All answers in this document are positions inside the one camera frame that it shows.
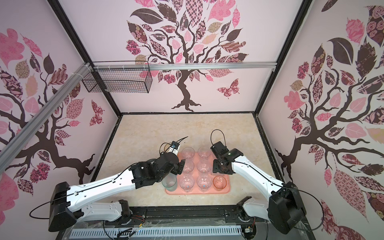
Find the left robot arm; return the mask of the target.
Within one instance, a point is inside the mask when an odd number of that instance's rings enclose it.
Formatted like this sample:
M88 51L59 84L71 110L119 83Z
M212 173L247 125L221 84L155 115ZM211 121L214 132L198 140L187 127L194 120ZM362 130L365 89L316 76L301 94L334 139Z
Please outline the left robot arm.
M121 173L99 181L77 186L59 183L50 202L49 232L65 230L77 222L127 223L132 215L127 201L103 203L101 200L152 186L168 174L180 175L184 166L185 160L179 160L175 153L164 153L157 159L134 163Z

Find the teal plastic cup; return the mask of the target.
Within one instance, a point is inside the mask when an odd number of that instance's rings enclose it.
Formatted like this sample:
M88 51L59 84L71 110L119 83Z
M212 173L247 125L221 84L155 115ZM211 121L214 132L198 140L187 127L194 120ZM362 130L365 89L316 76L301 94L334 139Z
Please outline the teal plastic cup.
M169 192L175 191L178 187L177 176L174 174L168 174L163 178L162 185Z

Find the orange-pink cup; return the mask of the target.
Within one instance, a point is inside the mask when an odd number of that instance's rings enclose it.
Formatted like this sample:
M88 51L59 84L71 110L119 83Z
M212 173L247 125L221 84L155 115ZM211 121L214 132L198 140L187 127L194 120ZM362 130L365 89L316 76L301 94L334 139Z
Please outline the orange-pink cup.
M213 186L215 190L222 191L227 186L227 180L224 176L215 176L213 179Z

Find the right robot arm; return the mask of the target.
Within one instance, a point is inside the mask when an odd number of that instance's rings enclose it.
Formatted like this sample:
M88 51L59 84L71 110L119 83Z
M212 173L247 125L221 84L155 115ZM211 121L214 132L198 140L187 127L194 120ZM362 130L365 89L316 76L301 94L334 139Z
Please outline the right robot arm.
M282 234L288 234L306 216L306 209L296 185L268 175L238 149L228 150L222 142L211 146L215 155L213 172L238 174L265 197L265 201L248 199L242 208L250 217L268 220Z

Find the pink tray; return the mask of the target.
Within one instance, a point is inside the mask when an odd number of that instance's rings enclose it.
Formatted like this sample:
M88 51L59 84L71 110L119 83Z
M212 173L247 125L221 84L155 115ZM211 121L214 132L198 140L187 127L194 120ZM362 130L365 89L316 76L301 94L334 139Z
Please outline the pink tray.
M178 175L178 176L177 176L177 184L178 184L178 187L177 187L177 189L176 189L175 191L173 191L173 192L169 192L169 191L165 190L165 192L166 192L168 195L227 194L227 193L230 192L230 190L231 190L231 186L230 186L230 178L229 178L229 176L228 176L228 175L222 175L222 174L214 174L214 173L212 172L212 168L211 168L211 172L208 173L208 175L211 175L211 176L212 176L212 180L214 179L215 176L224 176L224 177L226 178L226 180L227 180L227 186L226 186L226 188L223 189L222 191L217 191L217 190L215 190L215 188L214 188L214 186L213 186L213 183L212 183L212 186L211 186L211 188L210 188L208 191L206 191L206 192L201 192L200 189L199 189L199 187L198 187L198 184L197 184L197 178L198 178L199 175L201 175L201 174L203 174L203 173L200 173L200 172L198 171L197 166L198 166L198 162L199 162L200 160L202 160L202 159L199 157L198 154L195 154L195 156L194 156L194 158L193 158L192 160L194 161L194 164L195 164L195 168L194 168L193 172L190 173L190 174L184 174L184 173L182 173L181 175ZM212 167L212 166L213 166L213 160L214 160L213 155L211 155L207 160L210 161L210 165L211 165L211 167ZM188 192L188 193L184 192L184 191L180 188L180 186L179 186L179 183L180 183L180 177L181 177L182 175L192 175L193 178L194 178L194 180L195 180L195 185L194 185L193 189L192 189L190 192Z

